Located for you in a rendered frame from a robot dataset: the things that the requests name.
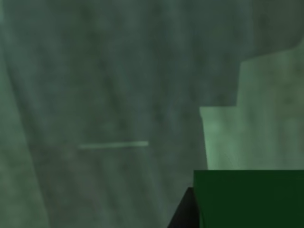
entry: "white line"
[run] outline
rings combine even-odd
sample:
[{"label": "white line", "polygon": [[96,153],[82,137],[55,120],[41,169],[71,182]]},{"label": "white line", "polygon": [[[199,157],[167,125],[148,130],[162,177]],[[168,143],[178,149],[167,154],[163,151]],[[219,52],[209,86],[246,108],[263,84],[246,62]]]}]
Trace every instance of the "white line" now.
[{"label": "white line", "polygon": [[127,148],[127,147],[146,147],[149,146],[148,141],[135,142],[113,142],[113,143],[92,143],[79,146],[80,150],[96,150],[96,149],[112,149],[112,148]]}]

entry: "dark green rectangle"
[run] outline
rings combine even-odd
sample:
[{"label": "dark green rectangle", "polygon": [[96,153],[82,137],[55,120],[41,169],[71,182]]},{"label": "dark green rectangle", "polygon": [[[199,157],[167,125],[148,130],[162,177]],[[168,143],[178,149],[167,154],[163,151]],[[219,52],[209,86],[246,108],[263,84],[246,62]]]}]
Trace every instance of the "dark green rectangle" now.
[{"label": "dark green rectangle", "polygon": [[195,171],[204,228],[304,228],[304,171]]}]

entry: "horizontal line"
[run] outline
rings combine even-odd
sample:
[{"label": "horizontal line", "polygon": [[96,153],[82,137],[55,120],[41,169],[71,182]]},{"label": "horizontal line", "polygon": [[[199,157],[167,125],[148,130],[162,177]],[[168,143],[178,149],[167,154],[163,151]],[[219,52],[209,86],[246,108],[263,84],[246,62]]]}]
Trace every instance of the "horizontal line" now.
[{"label": "horizontal line", "polygon": [[109,148],[111,149],[111,148],[126,148],[126,147],[145,147],[145,146],[149,146],[148,141],[83,144],[79,146],[79,149],[94,150],[94,149],[109,149]]}]

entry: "light green area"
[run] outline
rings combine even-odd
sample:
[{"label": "light green area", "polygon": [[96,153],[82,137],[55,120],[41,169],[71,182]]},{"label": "light green area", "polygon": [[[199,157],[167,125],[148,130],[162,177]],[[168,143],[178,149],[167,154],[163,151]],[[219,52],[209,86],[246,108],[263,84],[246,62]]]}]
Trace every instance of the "light green area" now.
[{"label": "light green area", "polygon": [[243,62],[236,107],[201,107],[208,166],[304,168],[304,42]]},{"label": "light green area", "polygon": [[126,148],[126,147],[146,147],[149,146],[148,141],[136,142],[114,142],[114,143],[93,143],[80,145],[81,150],[94,150],[94,149],[111,149],[111,148]]},{"label": "light green area", "polygon": [[3,51],[1,42],[0,227],[48,228],[45,206],[7,75]]}]

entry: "dark gray surface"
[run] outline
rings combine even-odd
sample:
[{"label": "dark gray surface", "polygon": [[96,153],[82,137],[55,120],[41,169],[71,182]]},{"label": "dark gray surface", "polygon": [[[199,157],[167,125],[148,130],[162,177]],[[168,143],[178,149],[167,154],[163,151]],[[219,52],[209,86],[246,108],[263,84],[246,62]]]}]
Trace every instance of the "dark gray surface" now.
[{"label": "dark gray surface", "polygon": [[[9,73],[52,228],[166,226],[193,169],[207,168],[199,106],[234,105],[241,60],[300,40],[300,1],[261,2],[4,2]],[[150,146],[77,149],[141,140]]]}]

